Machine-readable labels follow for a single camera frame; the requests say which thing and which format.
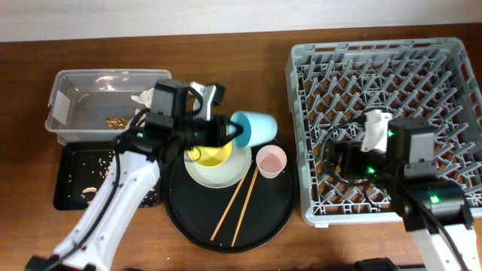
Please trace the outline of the blue plastic cup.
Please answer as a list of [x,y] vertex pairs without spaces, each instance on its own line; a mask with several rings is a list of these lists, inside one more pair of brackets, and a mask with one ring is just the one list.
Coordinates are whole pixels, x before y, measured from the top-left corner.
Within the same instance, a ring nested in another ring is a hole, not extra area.
[[236,111],[230,121],[243,128],[243,132],[233,140],[238,148],[250,148],[268,143],[275,138],[278,130],[276,119],[270,114]]

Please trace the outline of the yellow bowl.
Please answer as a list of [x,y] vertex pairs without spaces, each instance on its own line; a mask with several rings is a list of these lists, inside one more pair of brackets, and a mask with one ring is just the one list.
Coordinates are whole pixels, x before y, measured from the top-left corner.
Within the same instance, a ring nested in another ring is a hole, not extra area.
[[231,151],[231,143],[219,148],[195,146],[191,151],[188,151],[188,156],[198,166],[209,168],[220,166],[224,163],[230,156]]

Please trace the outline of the pink plastic cup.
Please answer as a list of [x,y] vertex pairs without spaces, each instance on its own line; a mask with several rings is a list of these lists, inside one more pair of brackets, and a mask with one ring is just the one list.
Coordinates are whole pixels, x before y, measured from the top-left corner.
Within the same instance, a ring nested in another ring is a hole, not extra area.
[[261,175],[272,179],[277,177],[287,164],[287,155],[277,145],[263,146],[256,155],[256,164]]

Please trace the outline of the wooden chopstick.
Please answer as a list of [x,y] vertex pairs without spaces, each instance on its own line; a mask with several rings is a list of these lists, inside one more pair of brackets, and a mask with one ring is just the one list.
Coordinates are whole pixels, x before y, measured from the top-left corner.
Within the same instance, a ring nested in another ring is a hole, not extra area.
[[246,198],[245,198],[244,203],[243,203],[242,210],[241,210],[240,215],[239,215],[239,219],[238,219],[236,229],[235,229],[235,232],[234,232],[234,235],[233,235],[233,239],[232,239],[232,242],[231,242],[231,248],[233,248],[236,244],[236,240],[237,240],[237,237],[239,235],[239,230],[242,226],[243,219],[244,219],[245,214],[246,214],[246,209],[248,207],[248,204],[249,204],[249,201],[250,201],[250,198],[251,198],[251,195],[252,195],[252,191],[253,191],[253,188],[255,186],[256,179],[258,177],[258,173],[259,173],[259,168],[258,168],[258,166],[256,166],[255,171],[254,171],[253,176],[252,176],[252,179],[251,179],[251,182],[250,182],[250,185],[249,185],[248,192],[246,194]]
[[225,208],[225,210],[224,210],[224,212],[223,212],[223,215],[221,216],[220,220],[218,221],[218,223],[217,223],[217,225],[216,225],[216,228],[214,229],[214,231],[213,231],[213,233],[212,233],[212,235],[211,235],[211,237],[210,237],[210,241],[214,241],[215,237],[217,236],[218,231],[219,231],[220,228],[221,228],[221,225],[224,223],[224,220],[225,220],[228,212],[230,211],[230,207],[233,205],[234,200],[236,199],[236,196],[237,196],[237,194],[239,193],[239,190],[240,190],[240,188],[242,187],[243,182],[244,182],[244,180],[246,179],[246,176],[248,175],[249,168],[248,168],[248,171],[246,172],[246,174],[244,174],[244,176],[243,176],[243,177],[241,178],[241,180],[238,182],[238,185],[236,186],[236,190],[234,191],[232,197],[230,198],[230,201],[229,201],[229,203],[227,204],[227,206],[226,206],[226,208]]

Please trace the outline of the white tissue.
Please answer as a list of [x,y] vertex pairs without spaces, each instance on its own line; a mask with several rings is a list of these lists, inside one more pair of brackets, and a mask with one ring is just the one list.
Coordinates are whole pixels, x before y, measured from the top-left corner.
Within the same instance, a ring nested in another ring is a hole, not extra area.
[[154,94],[154,89],[151,88],[150,90],[145,90],[145,91],[141,92],[137,96],[131,96],[131,99],[134,102],[137,102],[141,105],[144,105],[146,108],[150,108],[151,103],[152,103],[153,94]]

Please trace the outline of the brown gold snack wrapper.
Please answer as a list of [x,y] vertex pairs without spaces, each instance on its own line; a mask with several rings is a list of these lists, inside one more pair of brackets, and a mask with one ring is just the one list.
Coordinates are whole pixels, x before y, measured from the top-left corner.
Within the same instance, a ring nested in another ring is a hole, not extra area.
[[126,129],[131,122],[131,118],[125,117],[108,117],[106,120],[107,126],[113,129]]

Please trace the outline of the food scraps and shells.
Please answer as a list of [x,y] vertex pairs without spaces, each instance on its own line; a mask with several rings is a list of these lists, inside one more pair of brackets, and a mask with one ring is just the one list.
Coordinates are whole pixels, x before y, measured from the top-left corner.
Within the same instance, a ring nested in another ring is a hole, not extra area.
[[69,209],[86,209],[98,194],[114,161],[114,151],[76,151],[68,174],[66,204]]

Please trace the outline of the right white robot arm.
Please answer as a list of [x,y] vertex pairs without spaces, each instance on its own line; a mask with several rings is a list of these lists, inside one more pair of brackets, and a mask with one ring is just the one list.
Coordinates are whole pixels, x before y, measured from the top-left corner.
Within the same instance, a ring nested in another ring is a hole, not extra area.
[[435,130],[422,118],[389,120],[385,150],[327,137],[320,147],[325,174],[348,187],[374,185],[390,198],[427,270],[479,270],[474,218],[463,189],[440,178]]

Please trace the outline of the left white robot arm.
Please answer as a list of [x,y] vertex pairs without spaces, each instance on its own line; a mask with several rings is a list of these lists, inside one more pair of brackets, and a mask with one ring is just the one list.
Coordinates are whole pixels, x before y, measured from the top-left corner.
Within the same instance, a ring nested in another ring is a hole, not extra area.
[[69,235],[49,258],[32,256],[27,270],[108,270],[133,215],[165,166],[194,147],[217,148],[243,128],[227,116],[212,116],[225,88],[160,79],[151,104],[114,138],[114,159],[100,189]]

